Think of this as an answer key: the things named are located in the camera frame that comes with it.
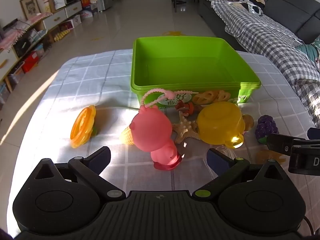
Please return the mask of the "purple grape toy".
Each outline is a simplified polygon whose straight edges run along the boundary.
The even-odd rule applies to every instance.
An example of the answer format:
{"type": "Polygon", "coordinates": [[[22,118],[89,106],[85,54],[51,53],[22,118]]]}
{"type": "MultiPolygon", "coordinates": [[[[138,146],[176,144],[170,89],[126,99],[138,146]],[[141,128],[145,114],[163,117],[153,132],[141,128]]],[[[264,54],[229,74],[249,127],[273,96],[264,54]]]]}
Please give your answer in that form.
{"type": "Polygon", "coordinates": [[[258,119],[255,137],[260,144],[266,145],[266,139],[271,133],[279,133],[276,122],[270,115],[263,115],[258,119]]]}

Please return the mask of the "orange slice toy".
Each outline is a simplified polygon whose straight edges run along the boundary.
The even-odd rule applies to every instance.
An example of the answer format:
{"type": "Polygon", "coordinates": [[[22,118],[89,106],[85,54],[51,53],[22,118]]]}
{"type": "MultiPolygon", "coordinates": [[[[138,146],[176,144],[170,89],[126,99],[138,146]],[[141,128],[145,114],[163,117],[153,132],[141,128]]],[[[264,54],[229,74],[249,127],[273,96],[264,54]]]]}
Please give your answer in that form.
{"type": "Polygon", "coordinates": [[[78,148],[89,141],[94,131],[95,105],[85,107],[77,116],[70,134],[72,148],[78,148]]]}

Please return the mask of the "yellow plastic bowl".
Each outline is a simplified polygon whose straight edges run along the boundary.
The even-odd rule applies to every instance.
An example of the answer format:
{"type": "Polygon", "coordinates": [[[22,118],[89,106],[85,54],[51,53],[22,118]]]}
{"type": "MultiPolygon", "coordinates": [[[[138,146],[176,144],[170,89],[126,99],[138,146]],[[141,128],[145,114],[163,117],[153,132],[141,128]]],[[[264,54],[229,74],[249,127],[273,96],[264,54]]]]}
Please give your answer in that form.
{"type": "Polygon", "coordinates": [[[210,145],[239,148],[244,143],[245,122],[240,108],[231,102],[216,102],[197,117],[199,138],[210,145]]]}

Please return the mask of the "ice cream cone toy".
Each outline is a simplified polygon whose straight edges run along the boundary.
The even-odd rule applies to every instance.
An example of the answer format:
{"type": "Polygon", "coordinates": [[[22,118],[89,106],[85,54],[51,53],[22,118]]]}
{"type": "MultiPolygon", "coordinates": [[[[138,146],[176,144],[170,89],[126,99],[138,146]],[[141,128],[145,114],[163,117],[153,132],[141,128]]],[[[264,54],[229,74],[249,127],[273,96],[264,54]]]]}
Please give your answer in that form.
{"type": "Polygon", "coordinates": [[[124,145],[134,145],[135,144],[134,140],[133,140],[131,128],[129,126],[122,131],[120,138],[121,138],[121,142],[124,145]]]}

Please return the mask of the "beige starfish toy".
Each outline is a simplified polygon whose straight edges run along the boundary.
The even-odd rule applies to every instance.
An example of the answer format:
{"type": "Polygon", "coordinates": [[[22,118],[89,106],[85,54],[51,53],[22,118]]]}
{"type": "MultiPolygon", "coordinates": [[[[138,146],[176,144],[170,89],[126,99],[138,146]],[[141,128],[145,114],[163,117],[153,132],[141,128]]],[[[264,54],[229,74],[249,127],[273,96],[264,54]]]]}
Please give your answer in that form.
{"type": "Polygon", "coordinates": [[[189,121],[181,111],[178,113],[179,122],[172,124],[172,130],[176,133],[174,142],[180,144],[187,138],[200,140],[197,122],[189,121]]]}

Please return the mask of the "red lobster toy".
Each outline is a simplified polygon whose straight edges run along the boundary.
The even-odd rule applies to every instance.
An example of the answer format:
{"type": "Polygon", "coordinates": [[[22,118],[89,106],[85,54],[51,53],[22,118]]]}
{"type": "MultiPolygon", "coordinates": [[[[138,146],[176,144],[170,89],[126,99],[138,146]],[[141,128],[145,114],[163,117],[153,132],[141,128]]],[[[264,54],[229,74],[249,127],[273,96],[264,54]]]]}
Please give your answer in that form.
{"type": "Polygon", "coordinates": [[[175,109],[181,112],[183,116],[188,117],[195,113],[200,113],[203,107],[200,105],[194,105],[192,102],[184,103],[182,100],[179,100],[175,109]]]}

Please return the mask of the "pink pig toy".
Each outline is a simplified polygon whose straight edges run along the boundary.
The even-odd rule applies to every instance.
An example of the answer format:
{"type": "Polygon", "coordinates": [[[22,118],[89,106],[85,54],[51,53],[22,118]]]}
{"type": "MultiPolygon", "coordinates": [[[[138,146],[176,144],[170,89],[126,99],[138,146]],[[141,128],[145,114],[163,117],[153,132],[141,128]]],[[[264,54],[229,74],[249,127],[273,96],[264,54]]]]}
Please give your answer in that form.
{"type": "Polygon", "coordinates": [[[172,123],[157,107],[160,101],[173,100],[178,94],[193,92],[163,88],[149,90],[141,98],[139,111],[129,125],[134,145],[141,151],[150,153],[153,166],[157,170],[173,170],[182,161],[182,156],[171,138],[172,123]]]}

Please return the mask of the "grey checked tablecloth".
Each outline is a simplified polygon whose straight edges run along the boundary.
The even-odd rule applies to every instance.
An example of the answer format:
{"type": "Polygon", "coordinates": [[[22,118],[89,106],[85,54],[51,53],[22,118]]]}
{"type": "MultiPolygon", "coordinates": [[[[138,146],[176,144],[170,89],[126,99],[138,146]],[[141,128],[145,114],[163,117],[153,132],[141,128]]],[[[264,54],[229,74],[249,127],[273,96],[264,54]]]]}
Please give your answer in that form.
{"type": "MultiPolygon", "coordinates": [[[[280,70],[264,56],[238,53],[262,84],[246,103],[239,105],[242,113],[251,115],[255,122],[262,115],[270,115],[280,133],[307,138],[306,132],[313,123],[280,70]]],[[[62,65],[29,122],[17,156],[7,209],[7,232],[12,237],[20,233],[12,211],[13,201],[43,158],[66,163],[73,157],[86,157],[107,146],[111,150],[111,162],[100,175],[127,194],[131,190],[193,193],[215,177],[205,162],[210,146],[202,141],[187,138],[179,144],[178,150],[184,158],[172,171],[154,169],[150,153],[121,144],[120,134],[139,108],[137,96],[130,89],[131,63],[132,50],[129,49],[75,57],[62,65]],[[96,105],[98,134],[73,149],[70,146],[73,123],[89,105],[96,105]]],[[[306,217],[317,230],[319,177],[288,174],[304,198],[306,217]]]]}

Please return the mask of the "checked sofa blanket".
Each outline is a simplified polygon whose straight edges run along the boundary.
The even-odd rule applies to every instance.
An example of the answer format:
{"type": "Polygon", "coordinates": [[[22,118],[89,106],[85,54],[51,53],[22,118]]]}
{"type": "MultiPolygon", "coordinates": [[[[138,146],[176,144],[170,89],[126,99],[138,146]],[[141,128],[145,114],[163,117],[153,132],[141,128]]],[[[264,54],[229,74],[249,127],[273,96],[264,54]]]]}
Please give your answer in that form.
{"type": "Polygon", "coordinates": [[[297,49],[303,41],[268,16],[252,14],[230,0],[201,0],[201,5],[222,22],[216,36],[234,39],[245,51],[263,55],[280,70],[318,127],[319,69],[297,49]]]}

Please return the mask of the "green plastic storage box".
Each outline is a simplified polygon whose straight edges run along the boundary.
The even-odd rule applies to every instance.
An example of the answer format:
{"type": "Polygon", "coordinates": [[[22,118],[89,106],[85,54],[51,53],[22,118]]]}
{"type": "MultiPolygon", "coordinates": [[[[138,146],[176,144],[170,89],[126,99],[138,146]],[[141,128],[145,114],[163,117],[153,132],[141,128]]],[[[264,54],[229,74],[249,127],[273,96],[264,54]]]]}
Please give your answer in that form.
{"type": "Polygon", "coordinates": [[[131,90],[141,99],[155,88],[182,91],[160,108],[179,100],[210,105],[246,102],[260,88],[252,68],[225,40],[217,37],[141,37],[133,44],[131,90]]]}

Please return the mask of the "red storage box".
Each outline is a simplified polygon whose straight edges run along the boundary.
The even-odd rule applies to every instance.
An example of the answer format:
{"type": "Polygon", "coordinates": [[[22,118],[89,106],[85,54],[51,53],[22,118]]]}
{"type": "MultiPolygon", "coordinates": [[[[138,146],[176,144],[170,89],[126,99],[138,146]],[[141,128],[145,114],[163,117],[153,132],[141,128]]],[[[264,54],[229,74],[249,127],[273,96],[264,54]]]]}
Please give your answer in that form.
{"type": "Polygon", "coordinates": [[[29,72],[33,67],[38,64],[39,56],[36,51],[32,51],[23,61],[22,70],[24,73],[29,72]]]}

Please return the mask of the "white wooden sideboard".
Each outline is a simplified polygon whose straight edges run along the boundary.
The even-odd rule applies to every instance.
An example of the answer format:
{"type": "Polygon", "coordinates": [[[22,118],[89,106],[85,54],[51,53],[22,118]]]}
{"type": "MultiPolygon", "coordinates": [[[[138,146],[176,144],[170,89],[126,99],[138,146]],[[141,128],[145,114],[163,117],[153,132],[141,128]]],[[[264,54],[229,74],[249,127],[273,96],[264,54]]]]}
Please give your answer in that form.
{"type": "Polygon", "coordinates": [[[1,41],[1,82],[3,82],[11,93],[13,85],[11,80],[20,76],[24,59],[36,51],[39,60],[43,57],[45,45],[41,49],[39,44],[53,42],[53,31],[59,25],[82,10],[81,2],[73,2],[55,13],[37,14],[26,22],[18,21],[8,35],[1,41]]]}

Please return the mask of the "dark grey sofa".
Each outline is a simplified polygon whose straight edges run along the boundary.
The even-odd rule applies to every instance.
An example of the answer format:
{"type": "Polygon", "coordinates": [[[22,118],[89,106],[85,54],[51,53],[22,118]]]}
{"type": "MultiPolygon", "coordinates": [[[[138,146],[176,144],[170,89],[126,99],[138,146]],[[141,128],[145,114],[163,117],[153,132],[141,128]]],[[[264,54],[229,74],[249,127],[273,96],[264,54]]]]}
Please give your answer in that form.
{"type": "MultiPolygon", "coordinates": [[[[306,44],[319,36],[319,2],[316,0],[265,0],[263,12],[306,44]]],[[[226,25],[212,9],[210,1],[200,0],[198,13],[216,37],[226,40],[235,50],[245,51],[233,36],[225,32],[226,25]]]]}

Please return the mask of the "framed cartoon picture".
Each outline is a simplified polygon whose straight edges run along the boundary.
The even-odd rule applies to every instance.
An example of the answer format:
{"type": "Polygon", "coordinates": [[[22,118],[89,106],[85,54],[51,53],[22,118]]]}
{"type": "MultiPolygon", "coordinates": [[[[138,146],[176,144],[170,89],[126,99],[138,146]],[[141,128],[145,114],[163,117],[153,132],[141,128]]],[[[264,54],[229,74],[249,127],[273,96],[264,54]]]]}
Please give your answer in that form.
{"type": "Polygon", "coordinates": [[[26,20],[33,18],[41,12],[37,0],[20,0],[20,5],[26,20]]]}

